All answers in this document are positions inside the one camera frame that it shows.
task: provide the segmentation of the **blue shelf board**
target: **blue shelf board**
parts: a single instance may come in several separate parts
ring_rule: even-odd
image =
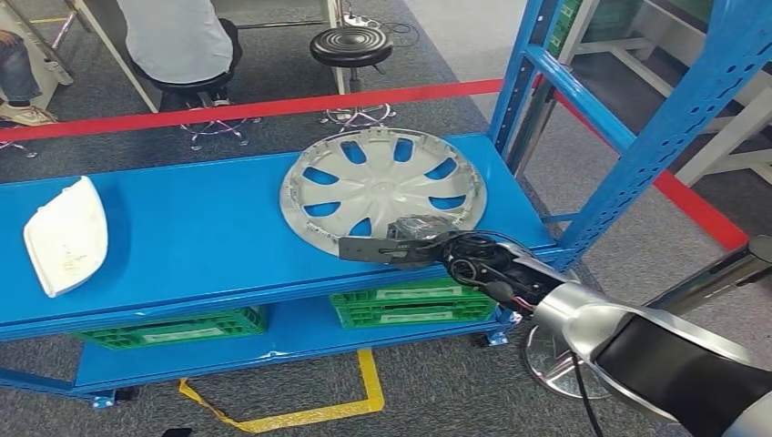
[[[112,351],[86,342],[74,391],[91,392],[219,371],[234,371],[357,349],[505,329],[491,319],[345,330],[330,300],[316,297],[268,306],[268,332]]]
[[[554,244],[487,136],[447,139],[486,181],[479,229],[505,232],[529,247]],[[55,299],[37,281],[22,229],[76,178],[0,185],[0,340],[442,275],[441,266],[398,270],[342,261],[297,237],[279,211],[279,187],[297,155],[90,175],[107,213],[107,259],[86,283]]]

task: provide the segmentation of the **black stool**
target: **black stool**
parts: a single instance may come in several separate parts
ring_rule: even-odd
[[[314,36],[310,44],[311,55],[325,66],[336,66],[350,70],[349,90],[362,90],[357,68],[376,66],[391,55],[393,43],[379,29],[361,26],[334,27]],[[340,132],[350,128],[383,125],[387,117],[394,117],[389,104],[376,107],[355,107],[353,109],[327,110],[326,118],[336,125],[342,125]]]
[[[212,77],[211,79],[194,82],[192,84],[169,84],[167,82],[159,82],[149,76],[145,76],[145,78],[149,80],[153,86],[160,89],[161,91],[166,91],[168,93],[176,94],[179,96],[198,97],[203,107],[213,107],[214,104],[212,103],[212,99],[209,96],[209,93],[224,87],[225,84],[227,84],[230,79],[233,78],[233,70],[223,73],[219,76]],[[190,139],[190,142],[192,143],[190,148],[193,150],[201,150],[201,145],[198,144],[199,137],[208,137],[211,135],[227,133],[230,133],[234,137],[238,138],[241,146],[246,146],[249,144],[249,140],[244,138],[239,129],[249,120],[250,118],[244,118],[238,122],[234,122],[232,125],[229,125],[222,120],[213,120],[201,125],[180,125],[180,127],[193,135],[193,137]],[[257,123],[260,121],[260,118],[252,118],[251,120]]]

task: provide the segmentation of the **yellow floor tape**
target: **yellow floor tape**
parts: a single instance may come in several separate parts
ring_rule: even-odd
[[[331,405],[330,407],[315,408],[304,412],[291,412],[289,414],[281,414],[279,416],[271,416],[248,422],[236,422],[226,416],[224,412],[218,410],[217,407],[205,401],[196,391],[191,389],[188,385],[187,378],[179,380],[179,392],[209,409],[224,423],[235,426],[242,431],[255,434],[290,426],[332,421],[344,417],[366,414],[368,412],[379,412],[380,410],[383,410],[383,391],[381,390],[381,381],[378,379],[378,370],[375,368],[375,360],[372,358],[372,351],[369,349],[357,351],[357,357],[360,362],[364,390],[367,393],[367,399],[364,401]]]

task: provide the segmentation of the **floor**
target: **floor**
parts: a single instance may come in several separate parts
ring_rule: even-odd
[[[29,6],[30,14],[37,14],[33,18],[60,12],[53,0],[36,1],[41,2],[40,7]],[[353,3],[360,13],[382,21],[411,23],[422,30],[417,45],[398,49],[385,63],[385,76],[365,72],[366,87],[375,88],[501,76],[524,0],[488,0],[484,7],[461,0]],[[292,10],[277,11],[276,15],[307,13]],[[253,32],[242,36],[248,48],[245,53],[254,55],[245,56],[240,68],[259,73],[237,76],[233,93],[239,101],[332,91],[331,79],[320,79],[324,72],[306,53],[313,28]],[[282,46],[281,58],[272,54],[276,46]],[[66,58],[80,72],[80,80],[57,94],[53,111],[76,119],[143,110],[92,35],[73,34],[65,50]],[[282,71],[292,71],[293,77]],[[259,77],[258,86],[254,86],[254,77]],[[96,92],[105,89],[111,92]],[[492,112],[494,99],[483,96],[398,105],[399,115],[393,123],[439,135],[480,130]],[[175,128],[36,141],[31,146],[41,151],[38,158],[0,154],[0,179],[6,182],[299,150],[330,133],[328,127],[314,123],[314,117],[265,120],[249,127],[251,143],[246,147],[213,141],[200,152],[189,150],[182,132]],[[533,200],[541,208],[570,211],[581,205],[615,160],[606,145],[558,107],[527,169],[526,187],[538,195]],[[722,252],[652,189],[584,257],[584,272],[592,274],[585,279],[621,299],[642,302]],[[764,334],[772,331],[770,304],[770,290],[746,287],[695,311],[689,319],[747,346],[759,365],[772,368],[772,341]],[[378,349],[374,356],[386,399],[382,412],[265,435],[590,435],[581,403],[544,390],[523,367],[520,343],[527,328],[514,330],[511,344],[496,348],[482,348],[479,339],[466,336]],[[14,341],[0,345],[0,365],[66,378],[75,369],[78,351],[78,341],[67,336]],[[240,421],[364,397],[354,354],[211,375],[191,383]],[[195,430],[195,437],[246,435],[182,397],[173,381],[142,387],[135,401],[103,411],[94,411],[80,401],[11,390],[0,390],[0,404],[14,406],[0,409],[2,435],[157,437],[168,428],[187,426]],[[656,436],[673,431],[614,400],[594,402],[594,407],[607,435]]]

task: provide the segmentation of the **label on crate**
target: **label on crate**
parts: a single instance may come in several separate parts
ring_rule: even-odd
[[[430,312],[426,314],[384,314],[381,316],[381,323],[404,323],[408,321],[438,321],[452,320],[453,311]]]
[[[445,298],[449,296],[461,296],[461,287],[439,287],[435,289],[404,289],[404,290],[378,290],[375,296],[377,300],[388,299],[420,299],[420,298]]]
[[[170,332],[168,334],[146,334],[142,336],[148,343],[160,343],[162,341],[177,341],[200,339],[202,337],[214,337],[222,335],[224,332],[220,328],[206,328],[204,330],[183,330],[181,332]]]

